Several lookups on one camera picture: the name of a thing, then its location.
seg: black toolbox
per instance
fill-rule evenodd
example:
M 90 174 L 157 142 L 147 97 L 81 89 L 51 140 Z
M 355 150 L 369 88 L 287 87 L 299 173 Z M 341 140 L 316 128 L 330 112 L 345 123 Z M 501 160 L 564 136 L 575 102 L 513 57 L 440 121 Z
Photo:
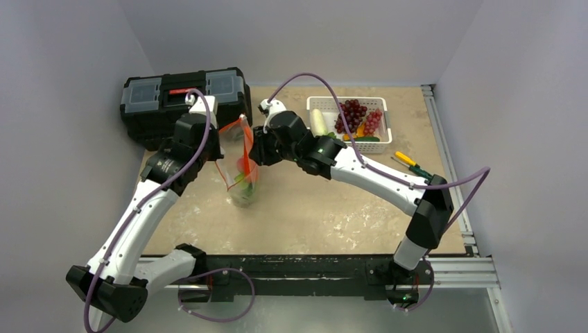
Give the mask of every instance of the black toolbox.
M 237 67 L 184 74 L 129 78 L 121 99 L 121 118 L 131 139 L 156 151 L 173 136 L 175 121 L 188 112 L 184 98 L 189 89 L 213 95 L 218 101 L 216 120 L 223 128 L 245 114 L 252 123 L 251 93 Z

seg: white radish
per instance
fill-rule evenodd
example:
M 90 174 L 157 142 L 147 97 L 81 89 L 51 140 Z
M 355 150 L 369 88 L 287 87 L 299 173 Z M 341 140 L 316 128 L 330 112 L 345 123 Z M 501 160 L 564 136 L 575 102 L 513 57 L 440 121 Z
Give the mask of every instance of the white radish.
M 319 109 L 311 111 L 311 131 L 316 136 L 329 134 L 325 118 L 322 116 L 322 112 Z

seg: yellow pepper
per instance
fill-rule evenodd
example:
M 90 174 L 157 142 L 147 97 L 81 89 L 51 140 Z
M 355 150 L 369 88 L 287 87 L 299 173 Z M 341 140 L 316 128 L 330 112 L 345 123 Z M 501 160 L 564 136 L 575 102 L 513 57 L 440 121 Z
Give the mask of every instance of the yellow pepper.
M 365 121 L 357 128 L 357 137 L 364 137 L 363 130 L 365 130 Z
M 344 134 L 344 135 L 343 135 L 343 141 L 349 141 L 349 135 L 347 135 L 347 134 Z
M 358 137 L 364 137 L 363 130 L 365 130 L 365 122 L 363 122 L 358 128 L 355 134 L 353 134 L 353 138 L 357 139 Z M 349 135 L 346 133 L 343 135 L 343 141 L 349 141 Z

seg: toolbox lid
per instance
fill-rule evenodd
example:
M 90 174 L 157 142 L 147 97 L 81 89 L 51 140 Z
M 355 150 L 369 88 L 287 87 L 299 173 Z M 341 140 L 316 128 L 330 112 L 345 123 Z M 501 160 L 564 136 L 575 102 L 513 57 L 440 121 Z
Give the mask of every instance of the toolbox lid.
M 159 89 L 162 78 L 143 78 L 132 80 L 123 89 L 121 104 L 125 113 L 157 110 L 159 107 Z
M 237 102 L 239 92 L 244 94 L 245 86 L 235 70 L 206 73 L 206 95 L 215 96 L 219 104 Z

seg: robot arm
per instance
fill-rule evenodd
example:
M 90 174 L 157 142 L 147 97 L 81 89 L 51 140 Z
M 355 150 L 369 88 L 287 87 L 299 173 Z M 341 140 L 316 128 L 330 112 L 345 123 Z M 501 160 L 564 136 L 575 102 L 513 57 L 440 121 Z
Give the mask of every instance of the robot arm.
M 267 116 L 263 127 L 254 128 L 250 158 L 258 165 L 272 165 L 282 160 L 295 162 L 315 176 L 338 180 L 360 187 L 412 217 L 406 235 L 394 255 L 395 264 L 413 270 L 429 250 L 437 248 L 449 222 L 453 205 L 448 189 L 423 190 L 408 187 L 371 170 L 358 160 L 355 152 L 338 139 L 315 137 L 294 112 L 280 101 L 261 102 L 259 109 Z M 438 175 L 428 180 L 407 175 L 363 157 L 364 161 L 388 174 L 414 185 L 441 185 L 447 181 Z
M 206 96 L 216 113 L 216 101 Z M 264 126 L 254 128 L 254 145 L 250 157 L 258 165 L 272 165 L 282 160 L 295 162 L 301 169 L 315 176 L 338 180 L 360 187 L 379 196 L 412 216 L 406 236 L 399 244 L 395 256 L 395 272 L 413 270 L 426 251 L 437 248 L 453 207 L 448 190 L 413 189 L 364 169 L 356 160 L 354 151 L 338 139 L 328 136 L 314 137 L 304 122 L 283 103 L 267 100 L 260 106 L 267 116 Z M 166 285 L 185 277 L 208 271 L 206 253 L 193 246 L 182 244 L 169 255 L 154 262 L 137 265 L 140 255 L 153 235 L 155 228 L 170 207 L 182 195 L 186 186 L 196 179 L 206 161 L 222 158 L 215 117 L 209 131 L 205 149 L 200 157 L 168 188 L 158 193 L 139 208 L 136 203 L 162 183 L 174 176 L 194 156 L 202 141 L 206 117 L 202 100 L 184 114 L 175 125 L 174 137 L 166 140 L 159 151 L 146 163 L 141 182 L 125 214 L 137 210 L 114 247 L 109 262 L 105 263 L 90 301 L 93 315 L 99 318 L 104 312 L 120 321 L 131 321 L 143 308 L 147 298 Z M 426 180 L 405 175 L 364 157 L 380 170 L 404 178 L 413 184 L 424 185 Z M 445 179 L 435 175 L 430 185 L 444 184 Z M 72 266 L 66 281 L 82 299 L 86 299 L 89 285 L 98 265 L 103 261 L 108 245 L 120 230 L 121 219 L 104 246 L 85 266 Z
M 206 98 L 208 104 L 213 106 L 212 113 L 216 113 L 215 98 Z M 163 216 L 183 194 L 186 186 L 196 179 L 204 163 L 222 158 L 215 129 L 216 119 L 212 118 L 209 136 L 199 158 L 169 187 L 160 189 L 143 207 L 137 207 L 139 201 L 174 176 L 194 156 L 202 141 L 206 116 L 201 99 L 189 113 L 178 119 L 173 138 L 166 140 L 147 161 L 131 203 L 112 234 L 86 266 L 72 266 L 69 269 L 66 281 L 82 300 L 86 299 L 90 281 L 103 262 L 105 251 L 133 210 L 137 213 L 112 249 L 98 277 L 90 302 L 94 308 L 126 323 L 141 311 L 148 296 L 181 278 L 207 271 L 206 253 L 187 244 L 176 247 L 169 255 L 149 264 L 137 263 Z

